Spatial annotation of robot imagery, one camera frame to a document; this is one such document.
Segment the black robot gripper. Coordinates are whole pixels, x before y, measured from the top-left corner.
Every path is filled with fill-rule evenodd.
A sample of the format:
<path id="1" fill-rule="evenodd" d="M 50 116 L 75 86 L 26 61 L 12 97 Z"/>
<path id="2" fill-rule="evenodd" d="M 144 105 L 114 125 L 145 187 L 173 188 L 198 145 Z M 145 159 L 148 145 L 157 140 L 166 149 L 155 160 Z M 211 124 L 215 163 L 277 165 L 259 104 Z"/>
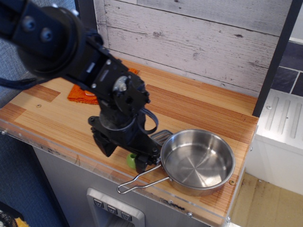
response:
<path id="1" fill-rule="evenodd" d="M 139 113 L 122 127 L 112 124 L 104 115 L 91 116 L 93 138 L 106 157 L 110 157 L 117 147 L 136 154 L 135 167 L 137 173 L 143 173 L 148 163 L 157 164 L 160 160 L 160 147 L 145 130 L 146 115 Z"/>

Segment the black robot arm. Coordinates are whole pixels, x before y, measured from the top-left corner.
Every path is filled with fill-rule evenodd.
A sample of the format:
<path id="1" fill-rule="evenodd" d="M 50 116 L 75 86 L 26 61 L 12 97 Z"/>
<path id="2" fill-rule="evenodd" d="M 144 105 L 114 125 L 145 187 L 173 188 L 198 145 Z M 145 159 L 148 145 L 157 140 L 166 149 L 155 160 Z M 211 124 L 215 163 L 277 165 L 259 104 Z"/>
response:
<path id="1" fill-rule="evenodd" d="M 1 85 L 25 90 L 55 78 L 78 85 L 98 100 L 99 116 L 89 118 L 94 140 L 110 156 L 117 147 L 136 154 L 136 171 L 158 164 L 160 147 L 145 129 L 149 93 L 140 77 L 130 72 L 103 47 L 97 31 L 86 29 L 71 11 L 39 7 L 29 0 L 0 3 L 0 36 L 17 47 L 30 79 Z"/>

